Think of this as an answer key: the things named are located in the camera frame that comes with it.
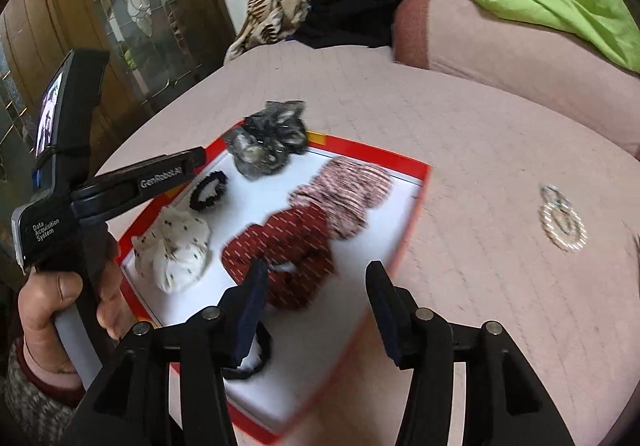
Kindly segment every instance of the gray knit sleeve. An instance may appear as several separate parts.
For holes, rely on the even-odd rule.
[[[16,344],[11,348],[4,384],[9,412],[33,446],[54,446],[73,414],[73,408],[45,396],[20,369]]]

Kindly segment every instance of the human hand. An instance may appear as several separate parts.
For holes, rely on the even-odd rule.
[[[97,292],[96,313],[98,323],[115,340],[121,339],[135,323],[120,292],[122,271],[115,262],[117,256],[118,245],[112,238]],[[52,315],[72,305],[81,290],[82,279],[75,272],[32,270],[18,295],[24,342],[37,365],[47,372],[68,374],[76,371],[60,343]]]

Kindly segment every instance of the hair tie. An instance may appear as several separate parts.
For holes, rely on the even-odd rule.
[[[212,195],[208,196],[206,199],[201,200],[200,196],[204,191],[204,188],[209,186],[209,184],[218,181],[216,184],[215,191]],[[223,174],[222,171],[214,171],[207,175],[193,190],[191,193],[191,198],[189,200],[189,207],[194,211],[202,211],[207,209],[207,207],[213,206],[220,197],[226,191],[226,175]]]

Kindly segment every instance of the pink fabric surface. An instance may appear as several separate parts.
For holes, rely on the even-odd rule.
[[[632,239],[640,232],[640,163],[530,100],[393,64],[388,49],[282,42],[254,48],[186,92],[103,171],[207,145],[265,100],[287,99],[306,101],[308,129],[433,166],[396,283],[449,321],[501,321],[577,446],[596,446],[640,379]],[[586,225],[582,252],[562,252],[540,227],[538,188],[549,183]],[[112,220],[113,234],[122,235],[141,210]],[[367,325],[334,383],[281,444],[393,444],[410,378]],[[454,403],[455,415],[460,405]],[[452,437],[461,433],[454,418]],[[240,432],[239,443],[254,444]]]
[[[394,33],[397,61],[525,97],[640,156],[640,77],[587,42],[501,20],[472,0],[405,0]]]

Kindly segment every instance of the device handle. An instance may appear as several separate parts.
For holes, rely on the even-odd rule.
[[[85,227],[74,241],[40,264],[42,270],[77,272],[82,291],[76,303],[54,315],[60,342],[87,389],[114,349],[96,317],[97,292],[111,236],[106,223]]]

